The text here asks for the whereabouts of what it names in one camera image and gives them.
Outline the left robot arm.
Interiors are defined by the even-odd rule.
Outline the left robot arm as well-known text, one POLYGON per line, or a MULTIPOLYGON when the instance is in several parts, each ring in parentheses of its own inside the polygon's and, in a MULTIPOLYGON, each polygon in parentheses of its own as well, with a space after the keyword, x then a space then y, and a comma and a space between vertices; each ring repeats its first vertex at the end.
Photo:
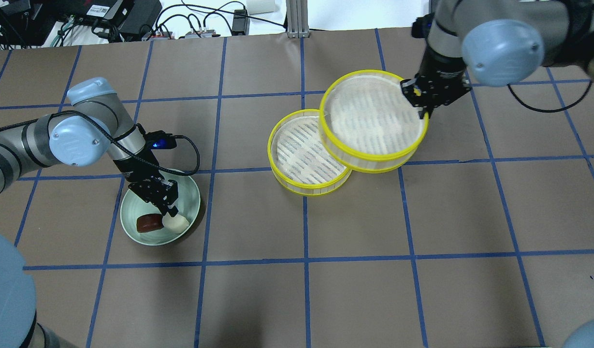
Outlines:
MULTIPOLYGON (((108 154, 129 188, 163 216, 179 214, 177 183, 164 178, 152 149, 173 145, 166 133, 134 123, 117 92, 96 77, 67 92, 72 109, 0 127, 0 194, 21 176, 58 164, 87 167, 108 154)), ((32 337, 60 347, 58 337, 37 324, 34 280, 24 259, 0 235, 0 348, 29 348, 32 337)))

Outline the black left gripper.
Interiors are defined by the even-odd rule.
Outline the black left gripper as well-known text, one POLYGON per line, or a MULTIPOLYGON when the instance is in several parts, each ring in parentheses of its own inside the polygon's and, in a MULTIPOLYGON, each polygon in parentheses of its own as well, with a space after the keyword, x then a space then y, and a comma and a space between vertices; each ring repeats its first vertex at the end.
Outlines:
POLYGON ((145 203, 151 203, 158 209, 168 209, 168 214, 172 218, 179 214, 179 209, 175 205, 179 198, 179 186, 176 180, 151 177, 130 183, 128 188, 145 203))

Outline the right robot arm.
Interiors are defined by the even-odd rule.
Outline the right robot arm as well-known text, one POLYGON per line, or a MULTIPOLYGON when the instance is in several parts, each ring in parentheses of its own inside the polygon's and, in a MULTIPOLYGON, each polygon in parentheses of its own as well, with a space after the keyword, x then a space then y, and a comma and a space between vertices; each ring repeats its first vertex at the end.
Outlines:
POLYGON ((578 66, 594 85, 594 0, 440 0, 411 35, 426 47, 400 86, 420 118, 471 90, 465 71, 503 87, 540 67, 578 66))

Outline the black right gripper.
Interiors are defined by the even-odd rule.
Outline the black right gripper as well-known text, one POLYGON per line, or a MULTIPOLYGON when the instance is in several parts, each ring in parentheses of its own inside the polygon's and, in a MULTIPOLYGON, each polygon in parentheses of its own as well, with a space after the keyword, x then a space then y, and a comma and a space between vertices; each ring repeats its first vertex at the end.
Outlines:
POLYGON ((419 119, 430 119, 435 108, 449 106, 473 89, 459 72, 445 78, 440 73, 417 73, 412 79, 400 82, 403 96, 418 109, 419 119))

